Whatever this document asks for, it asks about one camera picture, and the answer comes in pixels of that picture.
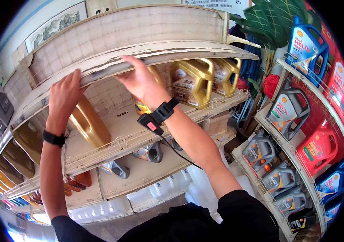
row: black cable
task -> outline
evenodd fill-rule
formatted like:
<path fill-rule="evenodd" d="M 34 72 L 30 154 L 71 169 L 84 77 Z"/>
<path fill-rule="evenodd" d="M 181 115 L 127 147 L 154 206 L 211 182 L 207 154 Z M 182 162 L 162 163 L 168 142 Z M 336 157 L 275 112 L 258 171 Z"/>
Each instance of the black cable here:
<path fill-rule="evenodd" d="M 167 143 L 167 144 L 169 145 L 169 147 L 172 148 L 172 150 L 173 150 L 178 156 L 180 156 L 180 157 L 183 158 L 184 160 L 190 162 L 191 164 L 193 164 L 194 166 L 198 167 L 199 169 L 203 170 L 200 166 L 198 166 L 198 165 L 195 164 L 194 162 L 192 162 L 192 161 L 186 159 L 184 156 L 182 156 L 181 154 L 179 154 L 179 153 L 175 150 L 175 148 L 173 148 L 173 147 L 171 146 L 171 144 L 170 144 L 161 134 L 159 134 L 159 135 L 160 135 L 160 137 L 163 139 L 163 141 L 164 141 L 165 143 Z"/>

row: framed painting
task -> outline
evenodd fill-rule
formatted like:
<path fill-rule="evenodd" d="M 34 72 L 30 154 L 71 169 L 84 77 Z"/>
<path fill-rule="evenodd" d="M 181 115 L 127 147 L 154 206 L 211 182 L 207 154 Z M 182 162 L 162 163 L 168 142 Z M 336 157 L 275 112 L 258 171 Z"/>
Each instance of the framed painting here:
<path fill-rule="evenodd" d="M 28 53 L 41 45 L 49 37 L 85 18 L 87 18 L 85 1 L 77 3 L 53 16 L 25 39 Z"/>

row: hand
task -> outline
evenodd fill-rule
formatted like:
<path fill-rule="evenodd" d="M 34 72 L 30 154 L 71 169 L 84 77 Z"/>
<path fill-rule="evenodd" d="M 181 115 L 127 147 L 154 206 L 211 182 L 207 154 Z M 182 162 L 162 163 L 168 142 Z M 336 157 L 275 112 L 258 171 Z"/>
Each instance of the hand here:
<path fill-rule="evenodd" d="M 87 88 L 79 89 L 80 80 L 81 71 L 76 69 L 51 86 L 46 123 L 46 130 L 49 133 L 60 136 L 64 132 L 70 115 Z"/>
<path fill-rule="evenodd" d="M 126 55 L 123 55 L 122 59 L 131 63 L 136 69 L 118 74 L 115 78 L 125 85 L 131 94 L 143 100 L 153 110 L 158 108 L 164 101 L 168 102 L 171 99 L 168 92 L 156 82 L 154 76 L 142 61 Z"/>

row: wrist-mounted device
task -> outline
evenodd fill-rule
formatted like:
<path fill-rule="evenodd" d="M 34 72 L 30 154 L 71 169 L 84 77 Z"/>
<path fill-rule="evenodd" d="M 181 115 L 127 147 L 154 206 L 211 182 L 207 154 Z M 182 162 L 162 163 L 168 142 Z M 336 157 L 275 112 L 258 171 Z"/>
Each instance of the wrist-mounted device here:
<path fill-rule="evenodd" d="M 174 113 L 173 108 L 177 104 L 179 104 L 179 100 L 177 100 L 177 98 L 172 98 L 168 103 L 163 102 L 155 111 L 153 111 L 153 113 L 141 114 L 140 118 L 137 119 L 137 122 L 150 131 L 158 135 L 162 135 L 164 130 L 160 128 L 160 125 Z"/>
<path fill-rule="evenodd" d="M 62 148 L 64 143 L 66 142 L 66 137 L 62 134 L 60 137 L 56 136 L 52 133 L 49 133 L 44 130 L 43 132 L 43 140 L 47 141 L 48 143 L 54 144 Z"/>

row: black sleeve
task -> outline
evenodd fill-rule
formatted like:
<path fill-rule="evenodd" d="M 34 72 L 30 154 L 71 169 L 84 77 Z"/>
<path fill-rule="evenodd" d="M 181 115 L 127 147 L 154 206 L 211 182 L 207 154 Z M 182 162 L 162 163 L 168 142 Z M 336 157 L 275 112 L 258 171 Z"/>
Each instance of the black sleeve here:
<path fill-rule="evenodd" d="M 67 216 L 54 217 L 51 224 L 59 242 L 104 242 Z"/>
<path fill-rule="evenodd" d="M 219 199 L 220 224 L 226 233 L 251 241 L 279 241 L 279 228 L 270 211 L 245 190 L 235 190 Z"/>

